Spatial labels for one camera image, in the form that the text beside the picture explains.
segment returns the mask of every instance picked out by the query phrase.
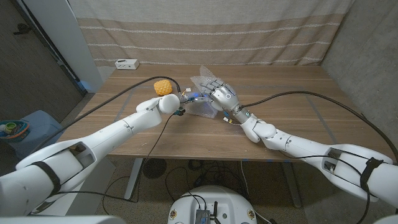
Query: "door frame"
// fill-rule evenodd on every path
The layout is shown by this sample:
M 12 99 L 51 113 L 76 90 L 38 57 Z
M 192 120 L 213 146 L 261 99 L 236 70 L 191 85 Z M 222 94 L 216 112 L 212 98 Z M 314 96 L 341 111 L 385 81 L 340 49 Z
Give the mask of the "door frame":
M 77 89 L 80 95 L 85 96 L 87 94 L 87 91 L 84 88 L 84 86 L 81 84 L 80 79 L 76 76 L 75 72 L 69 66 L 68 62 L 64 59 L 64 57 L 62 57 L 61 53 L 54 45 L 54 43 L 51 41 L 50 37 L 47 35 L 47 33 L 44 31 L 40 23 L 31 13 L 30 9 L 24 3 L 24 0 L 22 0 L 22 3 L 24 4 L 24 7 L 27 9 L 29 15 L 25 12 L 25 10 L 23 10 L 23 8 L 21 7 L 20 4 L 18 4 L 18 2 L 16 2 L 15 0 L 10 0 L 10 1 L 12 5 L 14 5 L 14 7 L 17 9 L 18 13 L 22 16 L 22 18 L 24 18 L 27 25 L 30 28 L 32 28 L 32 31 L 35 33 L 36 37 L 40 40 L 40 42 L 44 45 L 44 47 L 49 50 L 55 62 L 60 66 L 64 74 L 73 83 L 73 86 Z

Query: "striped curtain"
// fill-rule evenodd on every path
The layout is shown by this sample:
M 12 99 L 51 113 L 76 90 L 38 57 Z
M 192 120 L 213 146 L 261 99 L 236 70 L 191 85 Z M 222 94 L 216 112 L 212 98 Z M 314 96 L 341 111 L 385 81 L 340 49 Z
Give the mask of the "striped curtain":
M 97 66 L 317 65 L 350 0 L 69 0 Z

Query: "yellow ball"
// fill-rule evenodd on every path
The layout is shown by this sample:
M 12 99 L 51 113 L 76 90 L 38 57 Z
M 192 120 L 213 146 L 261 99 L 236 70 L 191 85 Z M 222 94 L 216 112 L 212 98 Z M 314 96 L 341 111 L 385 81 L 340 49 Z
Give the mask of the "yellow ball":
M 172 84 L 168 80 L 157 81 L 154 84 L 156 94 L 160 96 L 167 95 L 173 91 Z

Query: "black strap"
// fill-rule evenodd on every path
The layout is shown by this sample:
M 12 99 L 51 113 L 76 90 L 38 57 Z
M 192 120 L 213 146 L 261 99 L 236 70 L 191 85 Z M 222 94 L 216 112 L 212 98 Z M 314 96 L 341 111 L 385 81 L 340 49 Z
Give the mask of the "black strap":
M 55 193 L 57 193 L 58 191 L 60 191 L 60 189 L 61 189 L 60 179 L 57 176 L 57 174 L 54 172 L 54 170 L 51 169 L 51 167 L 49 165 L 47 165 L 43 161 L 37 161 L 37 162 L 32 163 L 31 165 L 35 165 L 35 166 L 40 167 L 48 175 L 48 177 L 52 181 L 52 183 L 54 185 L 54 189 L 52 190 L 50 196 L 52 196 Z
M 383 163 L 383 160 L 377 160 L 375 158 L 370 158 L 367 162 L 366 162 L 366 167 L 365 170 L 363 170 L 362 174 L 361 174 L 361 178 L 360 178 L 360 182 L 361 182 L 361 188 L 363 190 L 365 190 L 366 192 L 369 191 L 368 186 L 366 185 L 369 177 L 371 176 L 373 170 L 377 167 L 379 167 L 380 164 Z

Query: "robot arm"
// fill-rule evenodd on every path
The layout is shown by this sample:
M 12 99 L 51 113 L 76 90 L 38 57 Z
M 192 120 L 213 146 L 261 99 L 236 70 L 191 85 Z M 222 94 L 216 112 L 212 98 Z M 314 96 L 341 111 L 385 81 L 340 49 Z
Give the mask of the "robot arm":
M 160 112 L 177 111 L 176 95 L 139 104 L 137 113 L 89 136 L 58 142 L 20 161 L 16 171 L 0 177 L 0 216 L 27 215 L 40 204 L 51 205 L 81 184 L 96 165 L 133 135 L 162 122 Z
M 217 110 L 231 112 L 252 142 L 261 140 L 269 149 L 294 157 L 307 157 L 301 160 L 321 171 L 332 184 L 365 200 L 368 197 L 365 191 L 367 184 L 372 202 L 381 198 L 398 208 L 398 178 L 394 178 L 398 176 L 398 166 L 392 165 L 393 161 L 389 157 L 361 146 L 325 145 L 285 133 L 258 119 L 246 108 L 241 108 L 236 92 L 220 79 L 202 86 L 206 88 L 204 94 L 210 95 L 213 100 L 211 105 Z M 362 176 L 363 173 L 367 173 L 368 176 L 361 179 L 361 175 L 341 161 L 351 164 Z M 368 172 L 368 166 L 376 168 Z

